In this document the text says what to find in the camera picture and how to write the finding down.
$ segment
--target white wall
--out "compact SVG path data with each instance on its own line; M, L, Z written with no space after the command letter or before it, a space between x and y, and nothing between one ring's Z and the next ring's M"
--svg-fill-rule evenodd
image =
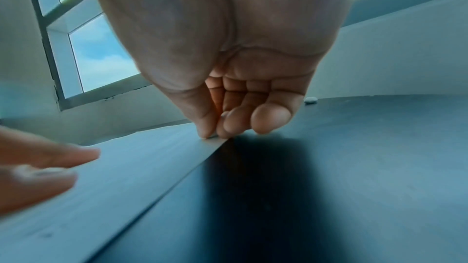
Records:
M436 0L346 27L309 95L468 94L467 16L468 0ZM183 119L154 87L60 112L30 0L0 0L0 115L74 143Z

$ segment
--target glossy surface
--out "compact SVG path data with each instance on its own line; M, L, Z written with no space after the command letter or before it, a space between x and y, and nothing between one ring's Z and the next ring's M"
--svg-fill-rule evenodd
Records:
M226 142L91 262L465 262L467 115L462 96L320 100Z

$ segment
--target palm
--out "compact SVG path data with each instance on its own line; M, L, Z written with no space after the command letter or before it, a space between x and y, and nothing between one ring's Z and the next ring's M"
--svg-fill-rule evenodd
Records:
M142 74L202 137L285 125L351 2L99 1Z

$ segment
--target human hand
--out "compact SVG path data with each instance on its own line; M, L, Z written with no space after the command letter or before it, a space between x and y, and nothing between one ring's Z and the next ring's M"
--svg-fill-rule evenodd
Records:
M200 137L268 133L302 104L351 0L99 0Z
M52 198L73 187L67 170L99 157L99 149L58 144L0 127L0 214Z

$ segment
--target sheet of paper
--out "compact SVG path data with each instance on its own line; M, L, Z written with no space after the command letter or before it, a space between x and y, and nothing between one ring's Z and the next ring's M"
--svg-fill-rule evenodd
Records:
M73 189L0 219L0 263L86 262L223 143L184 124L96 145Z

